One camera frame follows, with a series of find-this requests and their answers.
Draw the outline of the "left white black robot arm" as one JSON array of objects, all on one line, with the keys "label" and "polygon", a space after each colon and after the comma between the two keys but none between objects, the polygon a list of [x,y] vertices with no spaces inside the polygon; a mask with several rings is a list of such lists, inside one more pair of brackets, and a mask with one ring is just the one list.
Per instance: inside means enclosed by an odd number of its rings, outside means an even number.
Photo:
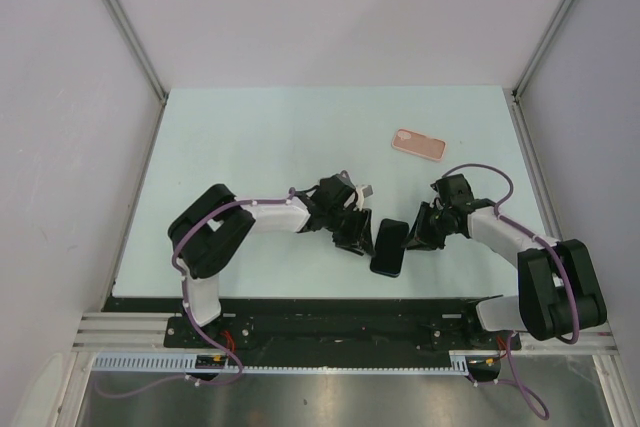
[{"label": "left white black robot arm", "polygon": [[372,195],[371,186],[354,184],[345,171],[308,189],[291,188],[283,198],[238,199],[224,184],[210,187],[168,228],[187,336],[202,347],[219,339],[219,274],[250,234],[326,230],[335,247],[374,256],[372,212],[365,206]]}]

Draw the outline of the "pink phone case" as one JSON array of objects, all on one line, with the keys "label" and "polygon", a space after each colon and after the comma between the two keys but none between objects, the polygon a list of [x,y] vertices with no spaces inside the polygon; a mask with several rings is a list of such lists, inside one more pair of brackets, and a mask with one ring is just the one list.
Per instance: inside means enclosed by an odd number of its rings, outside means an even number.
[{"label": "pink phone case", "polygon": [[440,162],[446,151],[446,142],[407,129],[398,129],[391,146],[401,152],[430,161]]}]

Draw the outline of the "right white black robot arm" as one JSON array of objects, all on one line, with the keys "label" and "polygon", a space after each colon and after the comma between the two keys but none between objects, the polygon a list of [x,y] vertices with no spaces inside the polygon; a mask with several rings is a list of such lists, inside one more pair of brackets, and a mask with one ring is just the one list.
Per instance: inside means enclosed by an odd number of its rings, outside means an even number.
[{"label": "right white black robot arm", "polygon": [[464,175],[432,184],[436,198],[420,205],[403,242],[407,250],[436,251],[461,235],[489,248],[517,273],[517,294],[480,300],[461,323],[463,340],[484,348],[499,331],[526,332],[538,341],[575,344],[584,329],[608,320],[587,246],[537,234],[500,212],[501,204],[474,196]]}]

